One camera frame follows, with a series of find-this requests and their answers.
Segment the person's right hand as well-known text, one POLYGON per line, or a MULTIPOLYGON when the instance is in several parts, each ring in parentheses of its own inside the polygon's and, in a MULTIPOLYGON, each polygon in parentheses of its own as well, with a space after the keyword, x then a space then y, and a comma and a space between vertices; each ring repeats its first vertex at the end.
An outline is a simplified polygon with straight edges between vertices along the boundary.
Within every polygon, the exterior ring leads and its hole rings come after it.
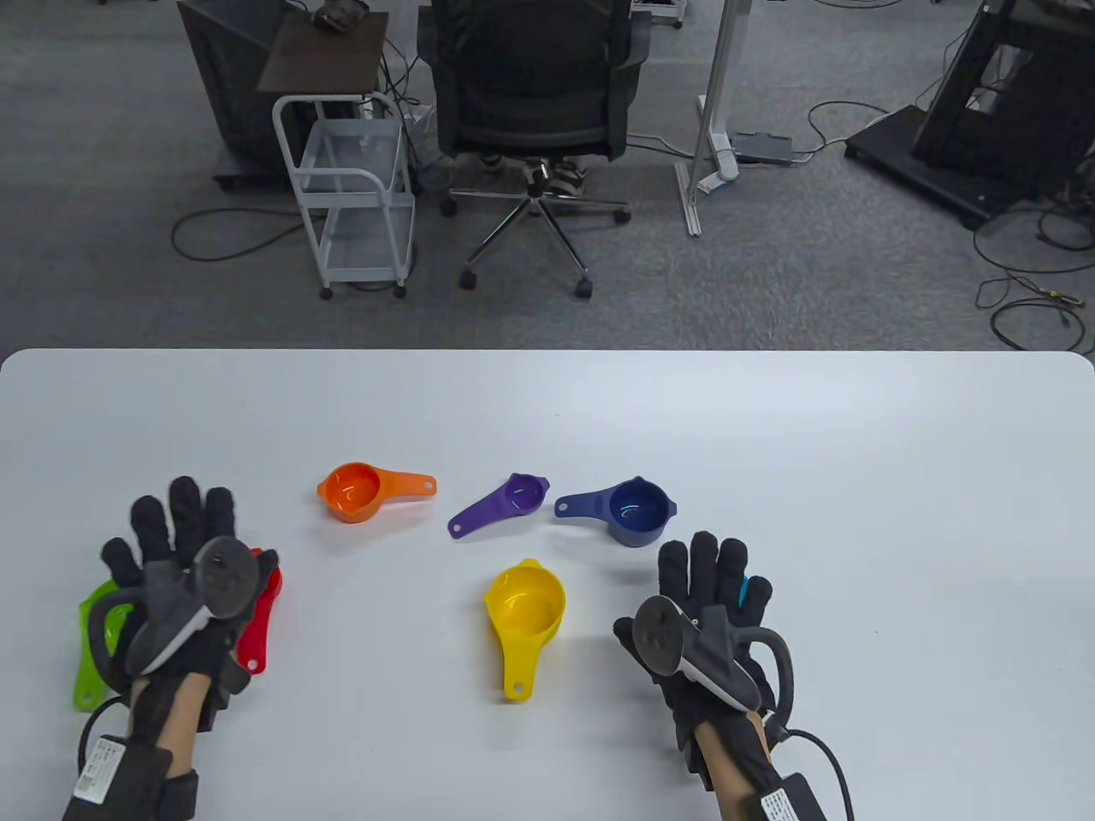
MULTIPOLYGON (((688 618, 699 618, 704 608, 722 605, 731 625, 759 627, 772 598, 772 585, 764 577, 749 577, 748 560, 746 544, 735 537, 719 542, 701 531, 689 545, 672 540, 662 545, 658 556, 660 594, 680 605, 688 618)), ((701 724, 710 722, 721 735, 728 735, 731 724, 742 716, 682 674, 653 674, 652 681, 661 689, 672 712, 679 750, 696 761, 701 754, 695 729, 701 724)))

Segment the person's left hand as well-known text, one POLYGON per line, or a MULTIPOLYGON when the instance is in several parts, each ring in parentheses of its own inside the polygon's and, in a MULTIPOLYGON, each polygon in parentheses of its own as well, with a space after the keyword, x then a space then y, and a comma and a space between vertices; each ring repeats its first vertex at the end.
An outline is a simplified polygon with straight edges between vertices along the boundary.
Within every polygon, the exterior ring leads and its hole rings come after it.
POLYGON ((200 490, 189 476, 169 485, 168 504, 146 495, 130 510, 136 547, 113 537, 101 551, 130 608, 114 654, 99 641, 97 672, 118 694, 140 679, 201 674, 215 708, 246 689, 238 645, 279 570, 274 550, 251 550, 237 536, 234 496, 200 490))

